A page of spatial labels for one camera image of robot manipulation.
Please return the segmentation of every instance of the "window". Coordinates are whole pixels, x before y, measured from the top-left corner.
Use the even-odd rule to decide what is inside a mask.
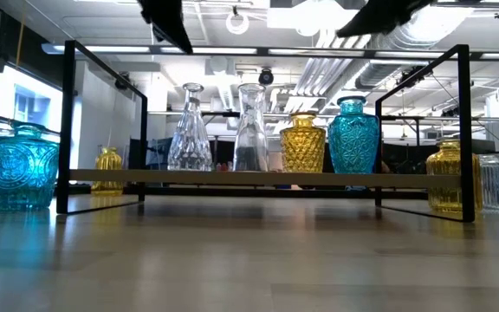
[[[61,130],[62,92],[5,66],[0,74],[0,116]]]

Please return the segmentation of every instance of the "turquoise glass vase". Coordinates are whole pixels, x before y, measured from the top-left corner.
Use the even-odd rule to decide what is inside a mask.
[[[340,115],[328,126],[328,146],[336,173],[372,173],[379,144],[379,119],[363,114],[363,96],[338,99]]]
[[[49,208],[59,166],[59,145],[42,139],[45,127],[16,121],[14,136],[0,136],[0,210]]]

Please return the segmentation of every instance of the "wooden shelf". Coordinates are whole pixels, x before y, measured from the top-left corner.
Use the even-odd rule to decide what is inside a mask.
[[[277,172],[171,172],[159,170],[71,170],[77,181],[161,182],[214,185],[363,185],[381,187],[460,187],[458,175],[335,174]]]

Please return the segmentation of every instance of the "ductwork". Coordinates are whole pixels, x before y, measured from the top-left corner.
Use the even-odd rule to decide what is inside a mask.
[[[376,35],[367,49],[430,49],[453,32],[467,16],[470,8],[426,7],[413,15],[410,22],[388,35]],[[399,69],[399,65],[372,64],[354,60],[327,95],[331,102],[341,88],[373,89]]]

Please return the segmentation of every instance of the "yellow glass vase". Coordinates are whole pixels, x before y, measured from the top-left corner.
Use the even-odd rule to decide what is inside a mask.
[[[95,161],[98,170],[122,169],[122,158],[117,154],[115,147],[103,147],[103,152]],[[122,195],[122,183],[112,181],[95,181],[92,185],[92,194],[100,196]]]
[[[324,129],[313,127],[313,113],[291,114],[294,126],[281,131],[284,172],[322,172]]]
[[[427,174],[461,174],[461,155],[459,140],[446,140],[440,143],[440,151],[426,160]],[[478,157],[473,154],[473,183],[475,193],[475,211],[483,208],[483,190],[481,166]],[[461,213],[461,188],[433,187],[429,189],[429,206],[437,212]]]

